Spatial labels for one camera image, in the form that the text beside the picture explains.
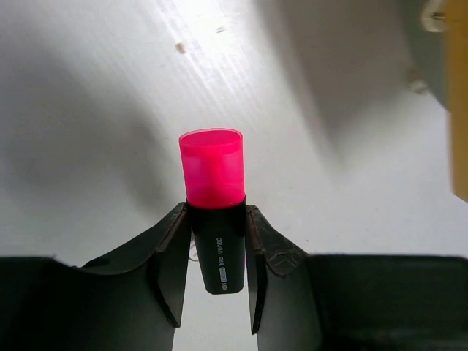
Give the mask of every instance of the label on highlighter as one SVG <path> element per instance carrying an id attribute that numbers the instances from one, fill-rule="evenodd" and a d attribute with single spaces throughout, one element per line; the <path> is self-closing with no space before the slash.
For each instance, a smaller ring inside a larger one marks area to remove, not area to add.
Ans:
<path id="1" fill-rule="evenodd" d="M 221 280 L 222 291 L 227 291 L 227 275 L 226 268 L 224 267 L 224 248 L 222 245 L 222 238 L 216 238 L 216 247 L 218 249 L 218 261 L 219 261 L 219 278 Z"/>

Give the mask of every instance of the black highlighter body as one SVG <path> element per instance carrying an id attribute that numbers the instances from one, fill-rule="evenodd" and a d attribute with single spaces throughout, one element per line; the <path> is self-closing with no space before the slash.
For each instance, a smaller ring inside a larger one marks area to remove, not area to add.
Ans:
<path id="1" fill-rule="evenodd" d="M 214 295 L 244 287 L 246 202 L 221 209 L 189 205 L 189 217 L 206 290 Z"/>

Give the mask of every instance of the pink highlighter cap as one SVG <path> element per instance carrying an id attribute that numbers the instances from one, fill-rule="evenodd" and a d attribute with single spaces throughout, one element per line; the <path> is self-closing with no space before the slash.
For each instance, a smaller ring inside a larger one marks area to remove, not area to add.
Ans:
<path id="1" fill-rule="evenodd" d="M 244 150 L 239 131 L 201 129 L 178 141 L 190 205 L 219 209 L 244 200 Z"/>

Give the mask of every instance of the highlighter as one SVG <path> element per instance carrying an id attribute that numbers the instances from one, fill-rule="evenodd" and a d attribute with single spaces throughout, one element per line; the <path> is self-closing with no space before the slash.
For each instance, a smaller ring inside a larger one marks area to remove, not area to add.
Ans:
<path id="1" fill-rule="evenodd" d="M 201 129 L 179 138 L 189 221 L 206 290 L 244 287 L 246 195 L 242 134 Z"/>

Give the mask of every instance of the debris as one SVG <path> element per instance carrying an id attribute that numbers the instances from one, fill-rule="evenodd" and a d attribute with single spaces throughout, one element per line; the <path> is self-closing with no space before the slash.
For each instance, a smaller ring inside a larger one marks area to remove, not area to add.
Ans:
<path id="1" fill-rule="evenodd" d="M 429 91 L 429 87 L 417 68 L 412 68 L 407 73 L 407 86 L 416 94 L 424 95 Z"/>
<path id="2" fill-rule="evenodd" d="M 181 42 L 178 42 L 177 44 L 175 44 L 175 49 L 176 49 L 176 50 L 178 51 L 178 53 L 180 53 L 181 55 L 184 55 L 184 54 L 186 53 L 184 44 L 182 44 Z"/>

